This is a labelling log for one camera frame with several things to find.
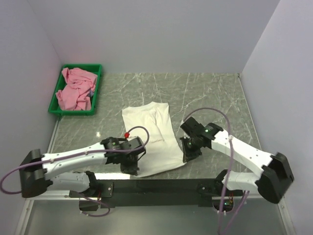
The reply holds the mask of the white t-shirt with red print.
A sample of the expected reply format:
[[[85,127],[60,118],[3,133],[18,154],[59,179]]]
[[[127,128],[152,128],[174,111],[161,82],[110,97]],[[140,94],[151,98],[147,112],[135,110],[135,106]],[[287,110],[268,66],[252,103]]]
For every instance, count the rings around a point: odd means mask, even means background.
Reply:
[[[185,165],[172,128],[168,103],[151,102],[122,110],[125,129],[145,127],[149,132],[146,154],[138,161],[138,178],[166,172]]]

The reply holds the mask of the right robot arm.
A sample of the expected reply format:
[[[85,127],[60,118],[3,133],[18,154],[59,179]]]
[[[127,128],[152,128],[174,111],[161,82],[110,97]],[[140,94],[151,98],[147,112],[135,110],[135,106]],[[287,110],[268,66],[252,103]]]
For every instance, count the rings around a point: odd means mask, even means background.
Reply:
[[[181,124],[185,137],[181,138],[184,161],[188,162],[202,154],[202,148],[221,152],[241,163],[249,172],[223,170],[215,182],[215,191],[226,195],[241,190],[258,193],[267,201],[278,204],[294,181],[287,157],[282,153],[271,154],[230,137],[220,126],[198,123],[193,117]]]

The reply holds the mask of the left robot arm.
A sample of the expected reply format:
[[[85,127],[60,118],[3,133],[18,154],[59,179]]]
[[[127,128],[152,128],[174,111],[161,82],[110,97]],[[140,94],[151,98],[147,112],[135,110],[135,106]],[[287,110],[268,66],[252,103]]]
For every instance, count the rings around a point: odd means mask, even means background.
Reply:
[[[120,171],[137,175],[140,154],[146,154],[141,138],[131,140],[109,137],[91,146],[62,153],[42,154],[35,149],[22,162],[19,170],[22,197],[32,198],[48,190],[70,190],[86,197],[104,194],[104,186],[91,171],[73,170],[91,165],[120,165]]]

